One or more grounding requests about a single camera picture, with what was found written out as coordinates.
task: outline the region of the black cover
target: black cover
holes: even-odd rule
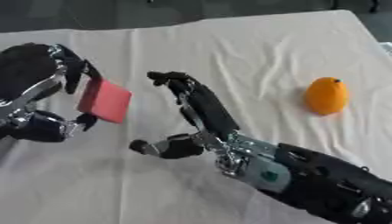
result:
[[[336,157],[280,143],[276,162],[289,168],[290,185],[281,194],[263,191],[283,203],[339,224],[389,224],[392,221],[392,183]],[[371,199],[363,218],[351,212]]]

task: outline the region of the wrinkled fabric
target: wrinkled fabric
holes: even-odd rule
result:
[[[4,139],[1,223],[329,223],[220,175],[211,153],[166,161],[128,150],[134,139],[194,132],[170,91],[146,78],[150,70],[187,72],[208,85],[250,137],[322,151],[392,179],[392,62],[348,11],[0,34],[0,49],[26,42],[68,46],[134,97],[121,125],[99,122],[64,143]],[[347,84],[350,102],[317,116],[303,93],[325,76]],[[72,118],[81,93],[40,106]]]

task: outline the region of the table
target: table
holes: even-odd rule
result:
[[[125,122],[99,122],[64,143],[2,141],[0,217],[6,224],[322,224],[317,217],[221,176],[214,155],[177,161],[128,150],[193,132],[171,93],[146,72],[183,71],[207,84],[242,127],[273,144],[296,144],[366,165],[392,179],[392,63],[351,12],[204,20],[118,31],[0,34],[0,48],[61,43],[133,92]],[[334,76],[351,100],[336,115],[308,112],[304,89]],[[81,95],[43,107],[67,118]]]

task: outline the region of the robotic arm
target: robotic arm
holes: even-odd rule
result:
[[[392,183],[336,157],[241,135],[239,126],[208,87],[185,73],[148,73],[166,85],[180,113],[198,132],[158,143],[136,140],[130,148],[166,159],[216,154],[216,165],[286,205],[339,224],[392,223]]]

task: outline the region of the white tablecloth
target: white tablecloth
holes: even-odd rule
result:
[[[165,161],[128,150],[193,132],[150,70],[183,71],[207,84],[242,131],[277,144],[323,151],[392,179],[392,63],[348,11],[205,20],[120,31],[0,34],[0,49],[61,43],[133,92],[121,125],[99,122],[64,143],[5,139],[0,164],[2,224],[327,223],[221,176],[214,155]],[[320,117],[303,105],[316,78],[342,79],[350,103]],[[80,98],[45,103],[71,119]]]

